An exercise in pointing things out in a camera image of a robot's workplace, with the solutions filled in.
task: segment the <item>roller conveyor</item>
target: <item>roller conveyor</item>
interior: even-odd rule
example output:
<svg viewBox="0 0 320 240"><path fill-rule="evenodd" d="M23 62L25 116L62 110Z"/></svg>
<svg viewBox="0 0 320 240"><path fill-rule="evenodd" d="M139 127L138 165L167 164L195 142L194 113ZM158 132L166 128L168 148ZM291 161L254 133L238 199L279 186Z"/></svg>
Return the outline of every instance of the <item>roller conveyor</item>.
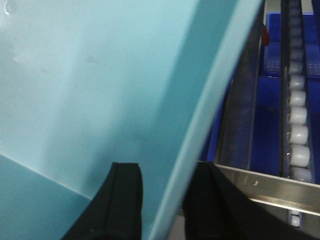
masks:
<svg viewBox="0 0 320 240"><path fill-rule="evenodd" d="M313 148L318 149L319 147L313 143L312 137L312 110L310 104L310 89L312 89L312 87L310 87L309 79L314 81L313 78L310 78L310 76L314 77L314 75L312 75L314 72L310 70L310 59L307 60L310 49L307 49L306 46L304 30L304 26L306 25L304 23L301 1L283 0L281 2L281 13L282 31L280 39L281 48L279 48L281 52L279 53L280 61L277 63L279 65L277 66L277 70L279 71L278 76L280 76L280 80L278 78L263 77L263 73L266 73L263 70L260 71L259 74L251 70L251 75L243 75L243 73L246 72L244 68L248 70L253 65L248 61L249 58L245 59L245 57L248 57L246 53L249 44L247 43L238 68L235 71L229 95L226 97L227 100L224 104L222 127L219 131L219 141L214 162L219 164L218 166L222 172L251 200L262 203L265 209L289 225L319 238L320 228L317 224L319 221L319 213L317 209L319 209L320 203L318 203L317 200L313 203L308 201L308 199L318 198L316 192L319 191L319 185L314 184L319 184L315 177L314 161L317 161L317 159L314 160ZM261 20L258 16L255 26L259 25L259 21ZM253 36L254 31L258 31L255 26L251 29L250 37ZM260 50L255 50L255 56L259 55L259 51ZM241 65L242 61L245 61L249 66L243 67ZM255 85L252 83L250 85L251 89L246 91L246 93L251 96L251 100L249 101L248 97L240 96L241 89L243 90L243 87L241 87L242 78L246 78L247 81L249 81L248 79L252 80L255 78L257 82L259 79L259 84ZM278 142L278 147L276 147L277 149L275 149L275 147L273 147L273 149L271 149L272 147L265 147L262 151L269 154L270 161L268 163L266 160L263 160L263 163L257 163L260 160L257 159L257 156L262 156L257 153L261 150L258 147L262 146L262 140L257 140L257 135L259 132L263 133L263 130L257 130L257 127L263 125L261 122L257 124L257 121L261 120L259 118L262 116L259 104L263 96L259 95L261 94L261 89L259 88L261 88L261 86L270 88L271 83L274 83L273 86L275 89L279 87L278 90L273 91L279 91L280 94L278 96L278 93L274 95L279 102L266 109L271 112L278 109L279 115L273 114L272 117L266 118L265 121L274 118L275 120L272 121L277 123L279 132L272 130L273 132L277 132L277 137L272 137L273 133L268 132L268 128L270 127L264 126L264 133L266 134L264 137L269 138L265 141L265 145L273 139ZM247 111L245 107L237 109L237 107L241 105L246 107L250 106L248 103L255 103L250 111ZM251 125L249 127L243 127L245 123L241 121L248 120L248 116L254 116L254 118L257 119L250 120ZM277 178L279 182L273 182L276 177L271 175L260 176L259 173L257 173L258 175L251 176L252 172L246 172L246 170L254 172L261 171L262 173L268 173L282 178ZM254 180L252 182L248 181L249 183L238 183L239 179L235 180L242 174L244 174L244 181L251 177L252 180L262 177L266 183L273 182L275 185L266 184L268 187L264 185L257 187L260 188L259 190L253 190L251 183L254 183ZM287 185L285 183L284 178L301 181L301 188L292 188L289 184ZM308 192L306 190L308 186L312 186L313 190ZM275 192L272 194L270 192L265 193L269 191L268 188L274 188ZM281 194L276 193L280 188L285 192L284 195L287 194L286 197L282 198ZM300 199L298 199L299 197L294 199L295 197L293 197L289 191L296 191L293 193L294 195L306 194L306 196Z"/></svg>

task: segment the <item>white roller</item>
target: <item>white roller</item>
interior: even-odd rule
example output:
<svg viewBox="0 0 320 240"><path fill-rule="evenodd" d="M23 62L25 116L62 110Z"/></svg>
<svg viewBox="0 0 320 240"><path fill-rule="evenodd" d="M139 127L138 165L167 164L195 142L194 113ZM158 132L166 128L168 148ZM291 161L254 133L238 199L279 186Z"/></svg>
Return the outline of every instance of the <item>white roller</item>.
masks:
<svg viewBox="0 0 320 240"><path fill-rule="evenodd" d="M311 171L302 167L291 167L290 178L301 182L311 183L312 175Z"/></svg>
<svg viewBox="0 0 320 240"><path fill-rule="evenodd" d="M292 124L290 126L290 140L291 144L304 145L308 140L308 128L300 124Z"/></svg>
<svg viewBox="0 0 320 240"><path fill-rule="evenodd" d="M305 85L305 76L292 74L289 76L289 89L302 90Z"/></svg>
<svg viewBox="0 0 320 240"><path fill-rule="evenodd" d="M291 214L298 216L298 215L300 214L300 212L299 212L299 211L296 211L296 210L291 210Z"/></svg>
<svg viewBox="0 0 320 240"><path fill-rule="evenodd" d="M289 74L301 74L303 70L301 61L292 60L289 62Z"/></svg>
<svg viewBox="0 0 320 240"><path fill-rule="evenodd" d="M289 18L289 26L301 26L301 18L298 16L293 16Z"/></svg>
<svg viewBox="0 0 320 240"><path fill-rule="evenodd" d="M302 61L303 57L304 57L304 50L302 48L292 47L290 49L290 60Z"/></svg>
<svg viewBox="0 0 320 240"><path fill-rule="evenodd" d="M290 165L305 168L309 164L310 149L298 144L290 145Z"/></svg>
<svg viewBox="0 0 320 240"><path fill-rule="evenodd" d="M300 226L300 218L295 215L291 215L291 225L294 227L299 227Z"/></svg>
<svg viewBox="0 0 320 240"><path fill-rule="evenodd" d="M290 106L302 107L306 102L306 92L301 90L292 90L290 94Z"/></svg>
<svg viewBox="0 0 320 240"><path fill-rule="evenodd" d="M289 17L299 17L299 16L300 16L300 8L298 7L289 8Z"/></svg>
<svg viewBox="0 0 320 240"><path fill-rule="evenodd" d="M302 28L300 26L290 26L289 35L290 37L300 37L302 33Z"/></svg>
<svg viewBox="0 0 320 240"><path fill-rule="evenodd" d="M302 47L302 37L293 36L290 38L290 48L301 48Z"/></svg>
<svg viewBox="0 0 320 240"><path fill-rule="evenodd" d="M305 124L307 120L307 109L301 106L292 106L289 122L291 124Z"/></svg>

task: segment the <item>light blue panel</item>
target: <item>light blue panel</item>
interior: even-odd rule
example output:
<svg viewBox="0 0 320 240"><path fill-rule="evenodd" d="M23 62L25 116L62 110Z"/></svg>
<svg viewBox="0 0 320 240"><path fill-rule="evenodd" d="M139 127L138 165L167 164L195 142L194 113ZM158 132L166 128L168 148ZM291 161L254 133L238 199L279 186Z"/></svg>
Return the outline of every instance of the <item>light blue panel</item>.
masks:
<svg viewBox="0 0 320 240"><path fill-rule="evenodd" d="M0 156L0 239L58 240L89 200Z"/></svg>
<svg viewBox="0 0 320 240"><path fill-rule="evenodd" d="M0 154L87 198L138 162L143 239L165 239L259 4L0 0Z"/></svg>

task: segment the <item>blue plastic crate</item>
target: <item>blue plastic crate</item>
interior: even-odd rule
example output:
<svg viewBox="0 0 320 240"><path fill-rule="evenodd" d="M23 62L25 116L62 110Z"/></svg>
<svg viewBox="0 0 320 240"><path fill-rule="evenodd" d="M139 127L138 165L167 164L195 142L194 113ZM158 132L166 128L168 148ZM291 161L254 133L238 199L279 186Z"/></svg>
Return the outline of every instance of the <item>blue plastic crate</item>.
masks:
<svg viewBox="0 0 320 240"><path fill-rule="evenodd" d="M304 39L309 77L320 76L320 49L315 17L312 13L303 14ZM264 47L263 67L260 75L279 77L281 61L281 14L270 12L266 16L266 28L270 43Z"/></svg>

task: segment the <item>metal bar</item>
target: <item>metal bar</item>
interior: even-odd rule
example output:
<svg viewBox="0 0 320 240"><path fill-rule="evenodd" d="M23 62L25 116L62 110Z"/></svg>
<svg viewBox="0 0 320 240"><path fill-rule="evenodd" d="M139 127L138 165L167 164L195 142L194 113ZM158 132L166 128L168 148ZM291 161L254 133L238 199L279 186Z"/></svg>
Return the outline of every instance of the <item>metal bar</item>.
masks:
<svg viewBox="0 0 320 240"><path fill-rule="evenodd" d="M216 164L250 200L320 216L320 185Z"/></svg>
<svg viewBox="0 0 320 240"><path fill-rule="evenodd" d="M223 110L215 162L249 169L255 120L260 43L264 5L261 5L243 49Z"/></svg>
<svg viewBox="0 0 320 240"><path fill-rule="evenodd" d="M279 175L289 176L289 7L288 0L281 0L281 91L279 131Z"/></svg>

